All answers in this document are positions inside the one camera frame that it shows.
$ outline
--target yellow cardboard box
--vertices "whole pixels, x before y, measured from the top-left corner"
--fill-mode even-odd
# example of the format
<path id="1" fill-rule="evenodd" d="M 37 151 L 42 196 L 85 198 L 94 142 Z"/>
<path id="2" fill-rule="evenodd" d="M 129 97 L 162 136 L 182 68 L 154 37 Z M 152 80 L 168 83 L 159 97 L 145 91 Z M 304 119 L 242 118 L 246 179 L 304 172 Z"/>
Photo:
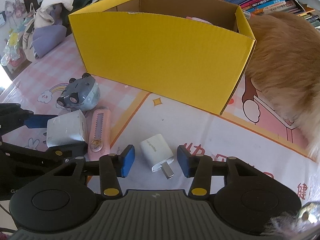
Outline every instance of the yellow cardboard box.
<path id="1" fill-rule="evenodd" d="M 69 20 L 87 72 L 214 114 L 255 46 L 241 8 L 220 0 L 103 0 Z"/>

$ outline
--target white power adapter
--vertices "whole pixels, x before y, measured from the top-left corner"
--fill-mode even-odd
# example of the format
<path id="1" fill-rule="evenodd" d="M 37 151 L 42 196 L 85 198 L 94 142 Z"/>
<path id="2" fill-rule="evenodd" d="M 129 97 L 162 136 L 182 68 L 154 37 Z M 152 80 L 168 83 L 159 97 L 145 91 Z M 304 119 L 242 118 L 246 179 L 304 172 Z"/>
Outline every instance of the white power adapter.
<path id="1" fill-rule="evenodd" d="M 162 169 L 167 179 L 172 178 L 174 173 L 169 164 L 173 162 L 173 153 L 161 134 L 141 142 L 140 148 L 152 172 Z"/>

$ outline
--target sunlight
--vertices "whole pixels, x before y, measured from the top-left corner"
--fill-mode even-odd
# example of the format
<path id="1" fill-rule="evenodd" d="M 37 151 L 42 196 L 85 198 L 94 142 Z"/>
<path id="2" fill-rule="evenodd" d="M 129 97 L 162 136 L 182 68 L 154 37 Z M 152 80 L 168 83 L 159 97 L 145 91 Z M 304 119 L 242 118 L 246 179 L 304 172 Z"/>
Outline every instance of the sunlight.
<path id="1" fill-rule="evenodd" d="M 7 89 L 11 85 L 12 81 L 8 77 L 7 73 L 4 71 L 0 65 L 0 87 Z"/>

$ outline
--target blue gripper pad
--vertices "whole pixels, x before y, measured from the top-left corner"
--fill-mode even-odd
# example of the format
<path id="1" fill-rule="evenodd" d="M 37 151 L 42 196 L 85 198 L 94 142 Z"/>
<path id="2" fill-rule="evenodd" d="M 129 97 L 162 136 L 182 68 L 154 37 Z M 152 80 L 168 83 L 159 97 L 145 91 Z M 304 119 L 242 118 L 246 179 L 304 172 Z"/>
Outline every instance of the blue gripper pad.
<path id="1" fill-rule="evenodd" d="M 177 159 L 178 163 L 182 169 L 183 175 L 186 178 L 191 178 L 190 174 L 190 161 L 189 157 L 191 154 L 185 149 L 183 145 L 180 145 L 177 149 Z"/>
<path id="2" fill-rule="evenodd" d="M 133 145 L 128 145 L 124 151 L 121 153 L 123 157 L 123 165 L 121 168 L 121 177 L 125 178 L 128 176 L 129 171 L 132 167 L 135 158 L 135 150 Z"/>
<path id="3" fill-rule="evenodd" d="M 55 114 L 33 114 L 23 124 L 29 129 L 47 128 L 48 120 L 55 117 L 57 117 Z"/>

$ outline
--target dog fur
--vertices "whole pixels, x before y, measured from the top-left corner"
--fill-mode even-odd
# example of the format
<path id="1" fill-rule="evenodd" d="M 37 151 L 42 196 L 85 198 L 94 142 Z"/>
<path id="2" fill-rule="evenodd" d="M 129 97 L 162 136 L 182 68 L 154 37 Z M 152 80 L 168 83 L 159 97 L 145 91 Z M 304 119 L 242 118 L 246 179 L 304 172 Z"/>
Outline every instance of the dog fur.
<path id="1" fill-rule="evenodd" d="M 249 20 L 257 40 L 245 74 L 275 111 L 294 122 L 320 160 L 320 34 L 305 19 L 275 12 Z"/>

